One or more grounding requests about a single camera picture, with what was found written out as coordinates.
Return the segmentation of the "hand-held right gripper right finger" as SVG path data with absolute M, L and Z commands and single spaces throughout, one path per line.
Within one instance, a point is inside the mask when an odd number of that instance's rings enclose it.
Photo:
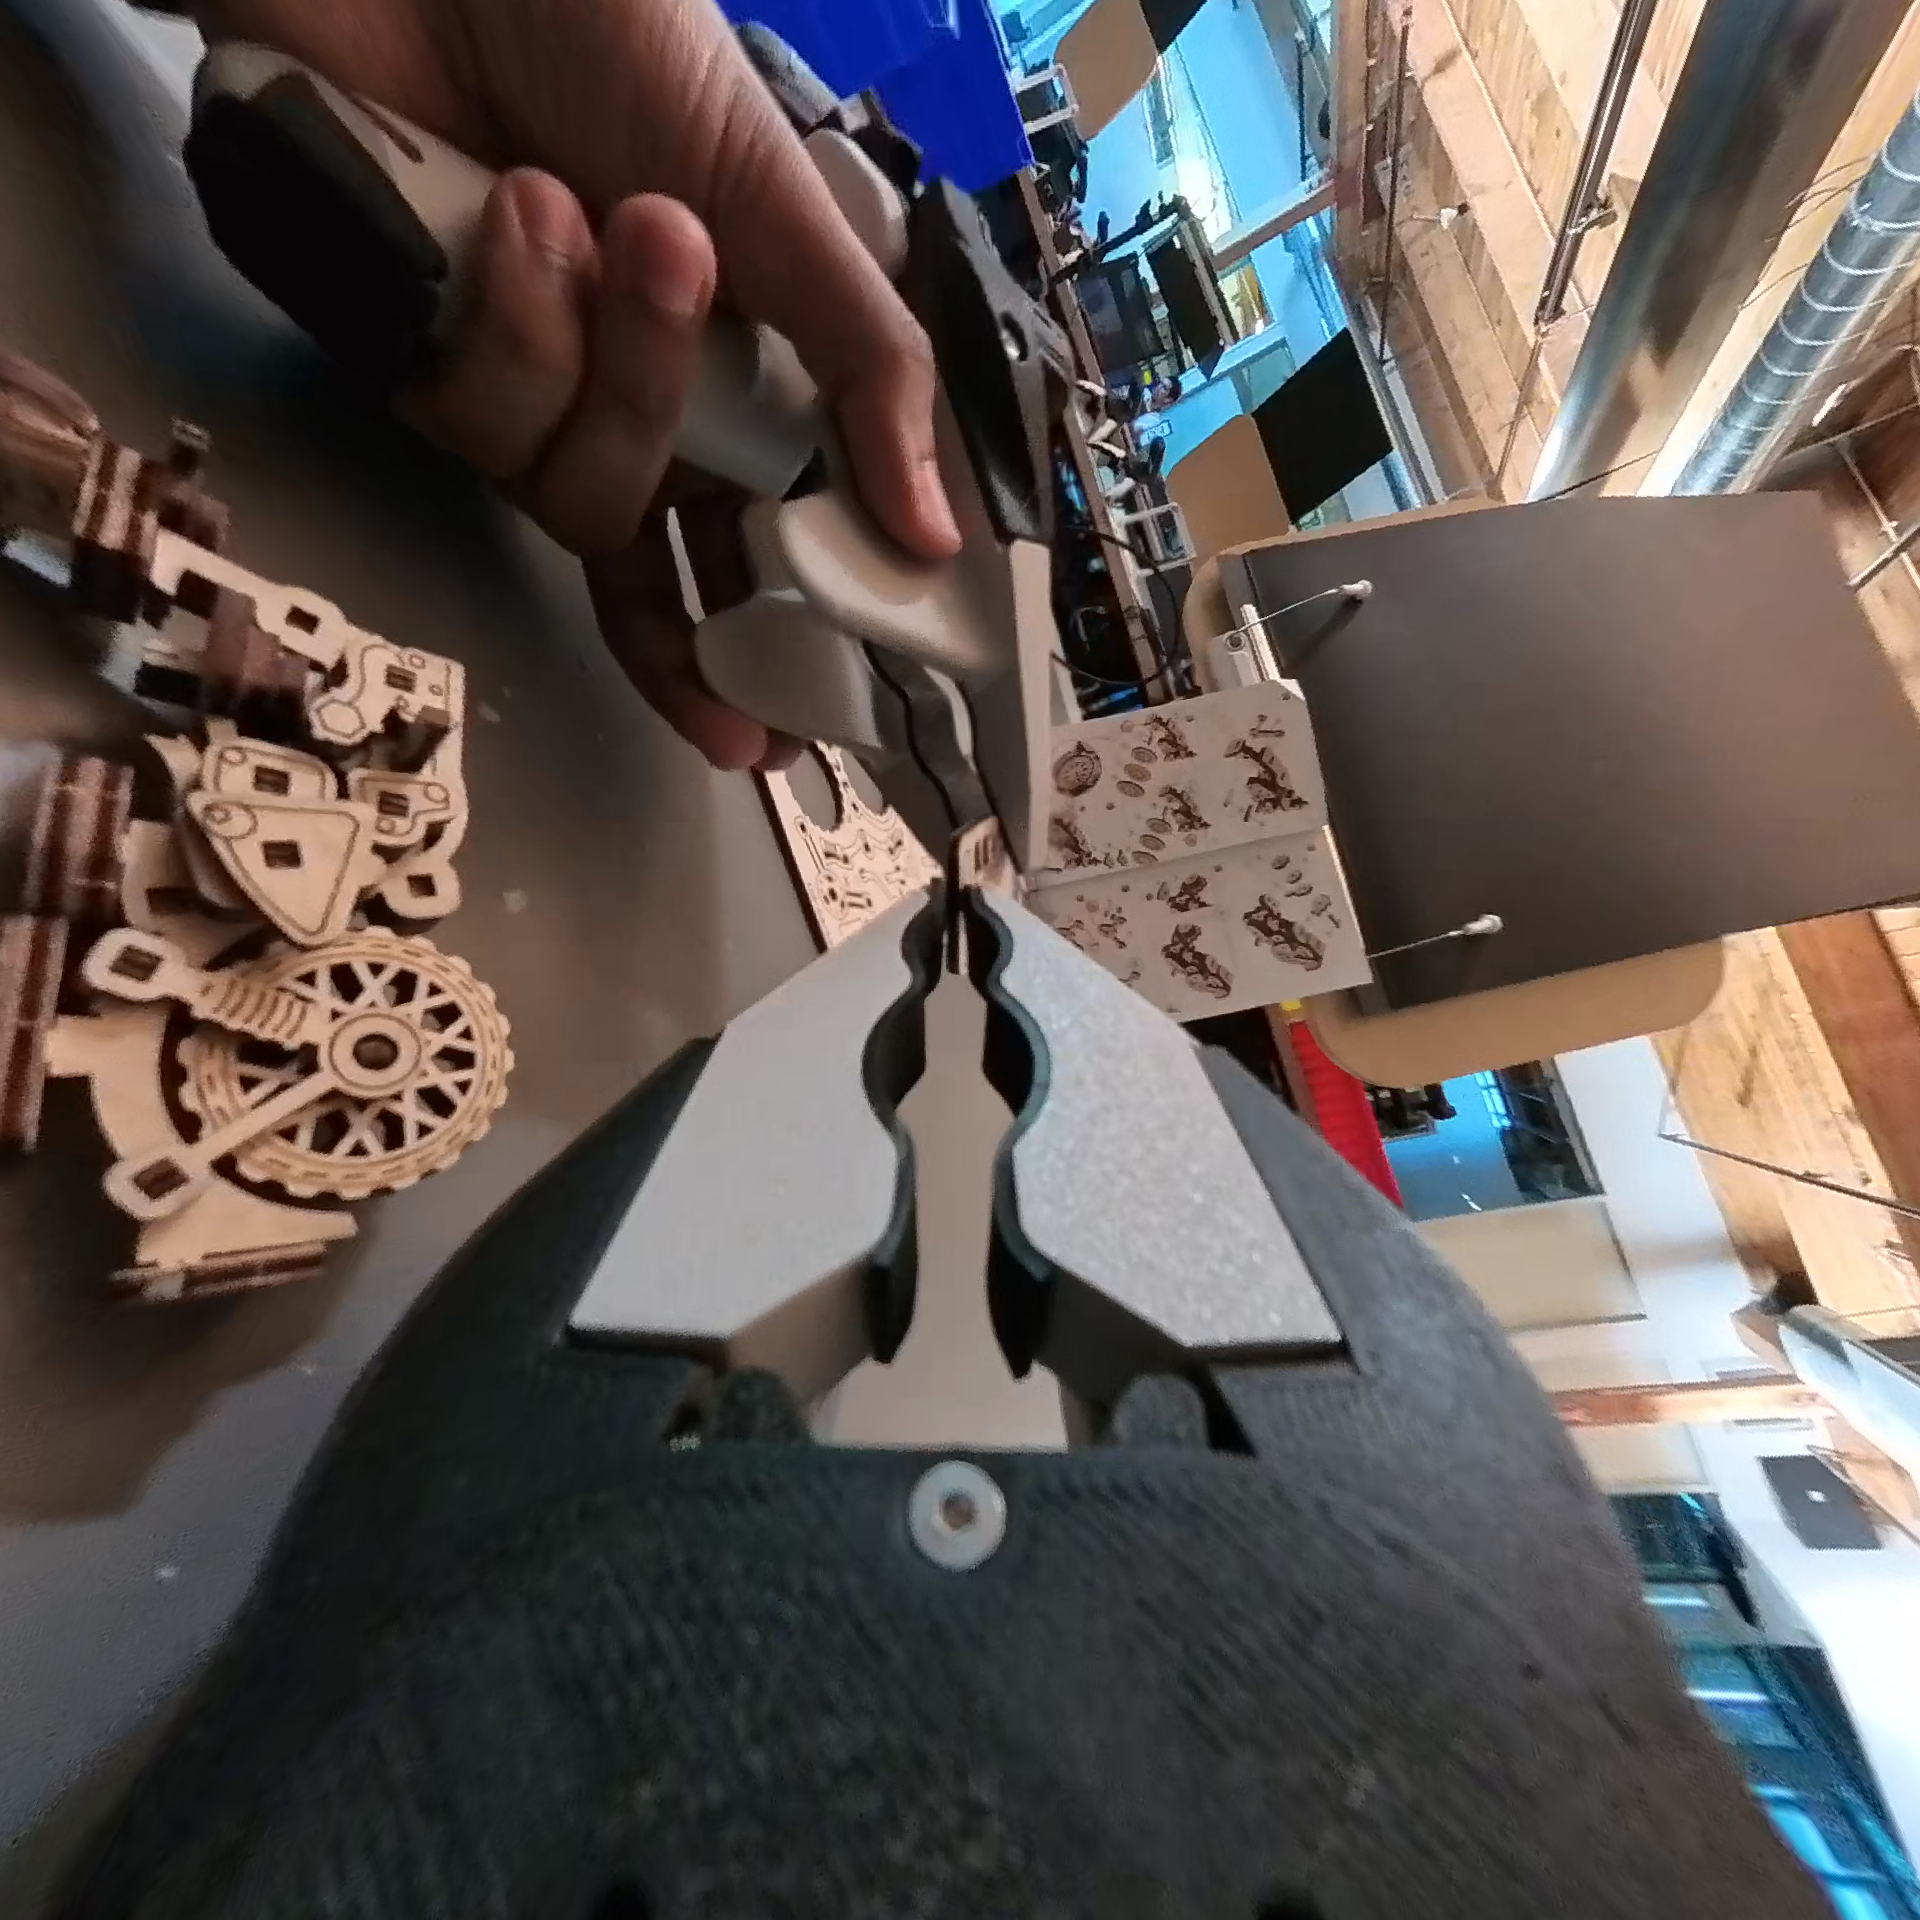
M 962 900 L 981 1068 L 1008 1113 L 988 1302 L 1014 1377 L 1090 1413 L 1143 1377 L 1347 1341 L 1203 1049 L 1013 897 Z

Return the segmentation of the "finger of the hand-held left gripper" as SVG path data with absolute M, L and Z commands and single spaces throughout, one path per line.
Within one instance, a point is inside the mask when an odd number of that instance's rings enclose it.
M 1018 870 L 1049 848 L 1053 795 L 1051 550 L 972 526 L 958 558 L 908 562 L 849 501 L 751 508 L 751 569 L 773 602 L 944 676 L 969 713 L 972 764 Z
M 695 631 L 706 690 L 770 732 L 839 748 L 923 841 L 983 821 L 983 784 L 947 681 L 834 631 L 802 600 L 748 600 Z

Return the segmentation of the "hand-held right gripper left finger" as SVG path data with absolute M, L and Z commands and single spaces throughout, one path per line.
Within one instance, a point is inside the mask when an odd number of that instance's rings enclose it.
M 725 1025 L 568 1315 L 572 1345 L 772 1375 L 811 1424 L 848 1418 L 848 1380 L 915 1318 L 901 1107 L 946 947 L 935 881 Z

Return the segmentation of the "wooden mechanical model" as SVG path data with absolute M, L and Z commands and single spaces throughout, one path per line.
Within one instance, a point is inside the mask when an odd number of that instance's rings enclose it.
M 350 1210 L 442 1174 L 514 1068 L 492 987 L 429 938 L 462 902 L 468 675 L 223 551 L 210 438 L 159 458 L 5 354 L 5 558 L 47 554 L 161 713 L 122 756 L 57 747 L 5 875 L 5 1153 L 83 1081 L 109 1298 L 314 1276 Z

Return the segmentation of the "grey desk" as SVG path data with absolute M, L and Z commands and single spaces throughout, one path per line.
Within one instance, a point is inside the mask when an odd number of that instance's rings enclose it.
M 5 3 L 5 347 L 127 442 L 215 436 L 234 550 L 361 627 L 459 655 L 463 905 L 516 1068 L 448 1174 L 318 1279 L 106 1296 L 127 1221 L 83 1081 L 5 1157 L 5 1863 L 88 1831 L 245 1598 L 338 1405 L 419 1286 L 665 1059 L 816 954 L 746 775 L 706 769 L 603 646 L 579 563 L 242 282 L 178 162 L 198 39 L 125 3 Z

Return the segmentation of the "person's left hand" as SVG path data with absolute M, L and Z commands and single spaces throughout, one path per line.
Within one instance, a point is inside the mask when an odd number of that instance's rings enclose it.
M 830 403 L 868 514 L 908 554 L 961 545 L 938 458 L 938 362 L 715 3 L 174 3 L 201 35 L 303 61 L 498 173 L 476 292 L 396 397 L 586 563 L 642 697 L 722 771 L 791 740 L 717 700 L 696 584 L 748 588 L 739 508 L 673 463 L 714 301 L 776 328 Z

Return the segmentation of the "red plastic bin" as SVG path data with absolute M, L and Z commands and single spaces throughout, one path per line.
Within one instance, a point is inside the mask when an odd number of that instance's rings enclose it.
M 1323 1140 L 1389 1205 L 1404 1210 L 1367 1083 L 1331 1060 L 1308 1020 L 1288 1023 L 1288 1043 L 1303 1072 L 1310 1119 Z

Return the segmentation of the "laser-cut plywood sheet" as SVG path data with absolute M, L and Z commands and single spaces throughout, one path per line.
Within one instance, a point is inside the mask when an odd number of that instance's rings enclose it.
M 794 787 L 806 763 L 824 784 L 828 819 L 817 819 Z M 756 769 L 753 780 L 823 949 L 839 947 L 944 871 L 899 814 L 868 791 L 864 766 L 837 747 L 811 742 L 802 761 Z

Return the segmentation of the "blue plastic bin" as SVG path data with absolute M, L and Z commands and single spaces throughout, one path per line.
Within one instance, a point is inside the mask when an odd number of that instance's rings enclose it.
M 873 90 L 926 167 L 978 193 L 1034 153 L 988 2 L 722 2 L 766 24 L 839 97 Z

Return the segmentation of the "black computer monitor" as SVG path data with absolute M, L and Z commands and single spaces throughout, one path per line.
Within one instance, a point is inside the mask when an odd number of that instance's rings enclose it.
M 1395 451 L 1352 327 L 1254 404 L 1251 424 L 1294 526 Z

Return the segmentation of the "black standing board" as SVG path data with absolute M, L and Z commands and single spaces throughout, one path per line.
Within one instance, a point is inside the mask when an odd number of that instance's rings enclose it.
M 1381 1005 L 1916 902 L 1916 708 L 1813 492 L 1399 515 L 1218 566 L 1307 697 Z

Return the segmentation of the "metal ventilation ducts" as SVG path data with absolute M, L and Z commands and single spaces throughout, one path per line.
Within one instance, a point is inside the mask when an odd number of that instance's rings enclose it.
M 1916 85 L 1916 3 L 1703 3 L 1529 496 L 1649 489 L 1765 317 L 1749 300 Z

